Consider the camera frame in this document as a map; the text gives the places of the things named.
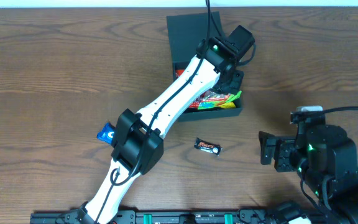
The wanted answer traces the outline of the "blue Oreo cookie pack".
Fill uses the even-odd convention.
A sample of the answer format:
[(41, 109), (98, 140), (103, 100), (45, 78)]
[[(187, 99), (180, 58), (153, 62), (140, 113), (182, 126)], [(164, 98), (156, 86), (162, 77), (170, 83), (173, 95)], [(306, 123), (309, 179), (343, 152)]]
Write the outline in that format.
[(107, 144), (112, 143), (114, 137), (115, 128), (111, 123), (106, 123), (102, 130), (96, 135), (96, 138), (100, 141), (104, 141)]

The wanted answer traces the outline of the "green Haribo gummy bag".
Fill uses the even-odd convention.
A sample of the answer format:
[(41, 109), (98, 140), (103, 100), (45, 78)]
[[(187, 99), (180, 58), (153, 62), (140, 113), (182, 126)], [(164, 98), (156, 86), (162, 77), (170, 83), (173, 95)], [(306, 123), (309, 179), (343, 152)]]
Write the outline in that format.
[(239, 91), (236, 95), (233, 94), (219, 94), (215, 91), (208, 90), (204, 92), (201, 96), (192, 102), (189, 106), (191, 109), (197, 110), (209, 110), (218, 108), (217, 105), (223, 104), (225, 102), (235, 101), (240, 98), (242, 91)]

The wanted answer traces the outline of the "red snack packet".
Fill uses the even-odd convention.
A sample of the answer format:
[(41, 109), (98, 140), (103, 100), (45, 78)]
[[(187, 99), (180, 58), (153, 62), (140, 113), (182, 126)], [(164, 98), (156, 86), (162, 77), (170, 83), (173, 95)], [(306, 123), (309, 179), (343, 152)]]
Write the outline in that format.
[(175, 80), (177, 80), (184, 72), (184, 69), (175, 70)]

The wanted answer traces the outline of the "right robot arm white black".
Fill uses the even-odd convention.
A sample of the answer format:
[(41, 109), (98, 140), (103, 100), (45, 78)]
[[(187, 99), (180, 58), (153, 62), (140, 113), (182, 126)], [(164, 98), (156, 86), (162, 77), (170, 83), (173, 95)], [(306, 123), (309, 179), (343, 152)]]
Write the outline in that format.
[(358, 223), (357, 147), (343, 128), (317, 124), (295, 137), (261, 131), (259, 141), (261, 164), (296, 172), (328, 223)]

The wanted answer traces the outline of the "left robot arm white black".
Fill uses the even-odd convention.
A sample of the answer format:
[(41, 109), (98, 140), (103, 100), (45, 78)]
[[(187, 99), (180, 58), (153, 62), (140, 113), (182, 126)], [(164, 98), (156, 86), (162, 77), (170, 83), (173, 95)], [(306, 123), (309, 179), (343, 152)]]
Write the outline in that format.
[(163, 155), (163, 140), (174, 122), (197, 97), (215, 88), (228, 93), (236, 68), (245, 64), (253, 41), (203, 40), (184, 72), (153, 102), (134, 113), (126, 109), (115, 126), (100, 137), (113, 152), (109, 171), (96, 195), (78, 212), (80, 223), (109, 223), (130, 186), (150, 171)]

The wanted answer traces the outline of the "yellow snack packet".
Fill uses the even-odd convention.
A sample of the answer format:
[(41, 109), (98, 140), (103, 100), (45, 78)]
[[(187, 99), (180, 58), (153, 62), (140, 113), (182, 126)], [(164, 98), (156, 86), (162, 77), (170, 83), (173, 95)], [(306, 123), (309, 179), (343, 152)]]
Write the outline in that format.
[(236, 108), (236, 104), (233, 101), (231, 101), (231, 102), (225, 102), (223, 104), (217, 105), (217, 107), (219, 109), (229, 110), (229, 109)]

